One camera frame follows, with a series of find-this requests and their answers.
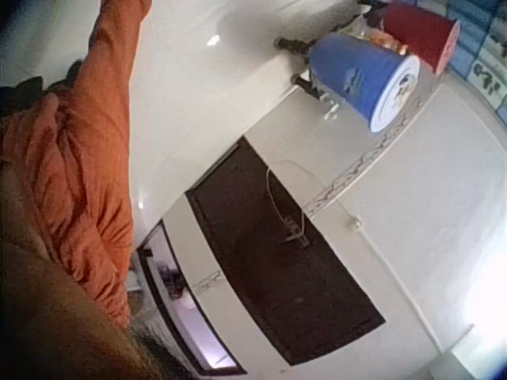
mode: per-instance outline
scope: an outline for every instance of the tiled wall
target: tiled wall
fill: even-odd
[[[474,86],[507,124],[507,1],[403,1],[461,21],[449,66]]]

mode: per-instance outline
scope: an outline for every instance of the red barrel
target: red barrel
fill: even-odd
[[[428,63],[436,75],[444,71],[459,36],[459,22],[426,9],[394,2],[386,7],[384,30]]]

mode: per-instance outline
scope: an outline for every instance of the decorative tile border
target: decorative tile border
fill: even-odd
[[[428,102],[429,98],[440,87],[441,80],[432,74],[427,68],[421,68],[419,83],[416,92],[409,100],[404,110],[393,121],[377,143],[368,150],[360,159],[349,167],[333,183],[325,188],[317,197],[305,207],[307,217],[314,218],[321,210],[332,204],[347,188],[357,181],[387,149],[395,144],[402,133],[407,129],[421,108]]]

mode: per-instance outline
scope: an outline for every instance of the window frame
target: window frame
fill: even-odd
[[[178,330],[176,324],[174,323],[173,318],[170,316],[170,313],[167,310],[166,305],[164,304],[162,296],[160,295],[157,284],[154,280],[154,274],[150,270],[150,266],[148,264],[148,257],[153,257],[153,253],[147,247],[147,245],[150,242],[150,240],[152,239],[152,237],[154,236],[154,234],[157,232],[158,228],[162,229],[164,237],[166,238],[167,245],[169,246],[171,255],[173,256],[174,263],[176,264],[178,271],[181,273],[181,276],[183,277],[183,280],[185,281],[185,285],[186,285],[187,289],[189,290],[189,293],[192,296],[193,301],[196,304],[196,308],[199,310],[199,313],[202,315],[206,325],[209,327],[210,331],[213,333],[215,338],[222,345],[225,352],[234,361],[234,363],[236,364],[236,367],[216,368],[216,369],[211,369],[211,370],[204,369],[201,366],[201,364],[199,363],[199,361],[197,360],[197,357],[193,354],[192,350],[189,348],[189,346],[185,342],[183,336],[181,335],[180,331]],[[184,272],[181,270],[180,263],[178,262],[178,259],[176,258],[176,254],[174,252],[173,246],[172,246],[171,241],[169,239],[169,235],[167,233],[166,226],[165,226],[162,219],[155,225],[155,227],[151,230],[151,232],[146,236],[146,238],[143,240],[143,242],[141,243],[141,245],[139,246],[139,248],[136,251],[139,256],[139,262],[141,263],[141,268],[143,270],[143,274],[146,278],[148,287],[150,288],[150,293],[153,296],[155,304],[157,305],[158,312],[161,314],[162,319],[166,323],[166,326],[169,329],[171,335],[176,340],[178,347],[181,349],[181,351],[183,352],[185,357],[188,359],[188,361],[192,364],[193,368],[197,371],[197,373],[201,376],[234,376],[234,375],[247,374],[246,371],[244,370],[244,368],[241,366],[241,364],[239,364],[238,360],[236,360],[236,358],[232,355],[229,348],[222,341],[222,338],[216,332],[215,328],[213,327],[213,324],[209,321],[208,316],[202,310],[199,302],[197,301],[197,298],[194,295],[192,288],[190,287],[189,283],[187,282]]]

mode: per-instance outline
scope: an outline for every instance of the white floor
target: white floor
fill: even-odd
[[[61,79],[87,42],[99,0],[34,0],[2,41],[1,84]],[[297,66],[283,34],[321,36],[353,0],[153,0],[131,80],[135,242],[222,153],[277,105]]]

